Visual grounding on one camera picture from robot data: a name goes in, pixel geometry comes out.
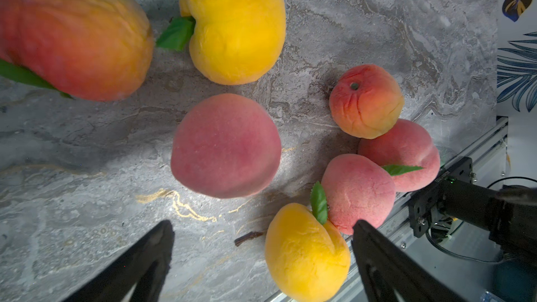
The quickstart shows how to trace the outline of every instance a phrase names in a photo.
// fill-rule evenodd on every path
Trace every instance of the marble countertop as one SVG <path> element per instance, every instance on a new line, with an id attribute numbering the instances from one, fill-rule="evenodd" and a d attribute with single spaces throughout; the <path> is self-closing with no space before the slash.
<path id="1" fill-rule="evenodd" d="M 155 35 L 178 0 L 137 0 Z M 266 231 L 289 202 L 306 203 L 328 161 L 358 140 L 339 130 L 328 97 L 352 66 L 399 82 L 402 118 L 424 126 L 445 162 L 495 124 L 497 0 L 285 0 L 287 38 L 258 82 L 220 86 L 188 53 L 155 50 L 145 84 L 114 103 L 61 98 L 0 79 L 0 295 L 54 301 L 82 285 L 162 219 L 176 240 L 160 301 L 263 301 L 277 287 Z M 195 194 L 171 175 L 173 132 L 206 97 L 263 105 L 284 150 L 272 184 L 250 198 Z"/>

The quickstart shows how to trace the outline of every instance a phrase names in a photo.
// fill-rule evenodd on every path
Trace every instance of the peach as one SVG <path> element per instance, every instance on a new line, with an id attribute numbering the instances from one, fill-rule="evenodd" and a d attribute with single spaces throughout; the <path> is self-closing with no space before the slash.
<path id="1" fill-rule="evenodd" d="M 328 219 L 339 231 L 353 233 L 358 219 L 382 225 L 395 201 L 395 184 L 387 171 L 357 154 L 333 158 L 321 185 L 326 193 Z"/>
<path id="2" fill-rule="evenodd" d="M 111 101 L 140 87 L 154 40 L 134 0 L 0 0 L 0 58 L 72 96 Z"/>
<path id="3" fill-rule="evenodd" d="M 332 118 L 346 133 L 374 139 L 395 124 L 404 97 L 395 79 L 374 64 L 345 72 L 330 94 Z"/>
<path id="4" fill-rule="evenodd" d="M 212 197 L 265 189 L 281 157 L 278 129 L 261 105 L 235 94 L 197 104 L 173 138 L 171 171 L 185 187 Z"/>
<path id="5" fill-rule="evenodd" d="M 379 166 L 402 164 L 423 167 L 419 171 L 393 176 L 398 192 L 425 187 L 437 177 L 440 169 L 440 155 L 427 130 L 405 119 L 399 119 L 385 135 L 373 140 L 360 140 L 358 154 Z"/>

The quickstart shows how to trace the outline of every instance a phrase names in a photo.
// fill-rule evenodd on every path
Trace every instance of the blue leaf pattern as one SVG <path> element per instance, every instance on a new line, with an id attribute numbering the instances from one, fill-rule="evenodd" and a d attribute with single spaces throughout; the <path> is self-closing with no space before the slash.
<path id="1" fill-rule="evenodd" d="M 537 32 L 525 34 L 537 37 Z M 522 98 L 526 97 L 526 110 L 531 112 L 537 105 L 537 46 L 534 48 L 522 44 L 537 44 L 537 39 L 509 41 L 513 48 L 499 48 L 500 51 L 518 56 L 498 56 L 498 103 L 511 99 L 511 104 L 520 112 Z"/>

